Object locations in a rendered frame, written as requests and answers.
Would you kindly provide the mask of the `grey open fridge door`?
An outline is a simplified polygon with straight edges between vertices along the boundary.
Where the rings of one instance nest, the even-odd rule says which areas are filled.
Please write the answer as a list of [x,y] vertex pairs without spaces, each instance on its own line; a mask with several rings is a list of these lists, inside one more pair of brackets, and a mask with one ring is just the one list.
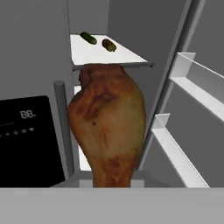
[[[195,61],[224,76],[224,0],[200,0],[180,53],[195,53]],[[224,122],[173,83],[170,73],[156,115],[171,114],[166,128],[209,188],[224,187]],[[165,186],[185,187],[152,132],[140,168]]]

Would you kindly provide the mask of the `white door bin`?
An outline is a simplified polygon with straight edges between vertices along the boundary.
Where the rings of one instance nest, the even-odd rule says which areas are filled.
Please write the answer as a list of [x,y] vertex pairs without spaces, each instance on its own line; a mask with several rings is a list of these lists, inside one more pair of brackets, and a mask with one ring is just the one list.
[[209,188],[208,183],[203,179],[191,160],[166,128],[170,115],[170,113],[155,115],[151,126],[154,137],[157,139],[157,142],[170,160],[185,187]]
[[194,52],[178,52],[170,80],[224,122],[224,76],[194,57]]

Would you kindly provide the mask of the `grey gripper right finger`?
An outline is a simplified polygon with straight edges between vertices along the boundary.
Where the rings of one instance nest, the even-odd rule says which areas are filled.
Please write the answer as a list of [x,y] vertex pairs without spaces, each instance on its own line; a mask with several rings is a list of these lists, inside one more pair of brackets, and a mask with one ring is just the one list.
[[132,188],[138,187],[164,187],[165,184],[154,179],[148,171],[135,171],[130,181]]

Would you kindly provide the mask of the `brown chicken drumstick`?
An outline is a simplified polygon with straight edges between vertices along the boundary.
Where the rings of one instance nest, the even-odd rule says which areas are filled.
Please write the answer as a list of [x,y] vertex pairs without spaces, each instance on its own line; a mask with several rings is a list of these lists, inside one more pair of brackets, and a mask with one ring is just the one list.
[[67,108],[71,131],[96,187],[129,187],[144,142],[146,114],[138,85],[117,64],[89,64]]

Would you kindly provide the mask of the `green cucumber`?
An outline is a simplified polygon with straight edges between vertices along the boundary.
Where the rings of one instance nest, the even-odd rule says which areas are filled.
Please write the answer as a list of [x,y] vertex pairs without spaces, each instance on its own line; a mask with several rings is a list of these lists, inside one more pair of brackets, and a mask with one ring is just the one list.
[[96,45],[97,44],[97,40],[91,36],[89,33],[83,31],[80,36],[85,39],[89,44],[91,45]]

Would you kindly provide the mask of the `brown oval vegetable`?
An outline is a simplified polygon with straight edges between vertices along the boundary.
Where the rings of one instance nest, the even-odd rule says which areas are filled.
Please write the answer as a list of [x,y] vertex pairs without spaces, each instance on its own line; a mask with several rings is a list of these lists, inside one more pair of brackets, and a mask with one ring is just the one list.
[[116,50],[116,45],[107,38],[101,42],[101,45],[109,52],[114,52]]

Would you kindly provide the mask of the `grey fridge body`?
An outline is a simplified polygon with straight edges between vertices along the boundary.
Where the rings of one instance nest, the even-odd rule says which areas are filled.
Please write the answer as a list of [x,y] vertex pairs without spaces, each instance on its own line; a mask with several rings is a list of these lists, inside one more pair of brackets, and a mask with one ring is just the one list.
[[192,0],[109,0],[108,36],[154,66],[126,69],[143,91],[152,124]]

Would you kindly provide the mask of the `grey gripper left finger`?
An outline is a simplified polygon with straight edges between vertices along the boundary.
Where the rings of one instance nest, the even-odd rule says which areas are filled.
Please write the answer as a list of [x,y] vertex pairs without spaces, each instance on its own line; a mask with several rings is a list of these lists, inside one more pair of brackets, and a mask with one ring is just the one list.
[[91,171],[78,171],[65,181],[62,181],[54,187],[65,188],[92,188],[93,173]]

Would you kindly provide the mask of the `grey fridge door, black panel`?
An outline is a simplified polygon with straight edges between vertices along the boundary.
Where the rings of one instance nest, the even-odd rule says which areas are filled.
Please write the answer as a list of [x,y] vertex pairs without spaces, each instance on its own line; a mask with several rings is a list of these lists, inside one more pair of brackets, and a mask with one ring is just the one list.
[[0,187],[51,187],[74,174],[67,0],[0,0]]

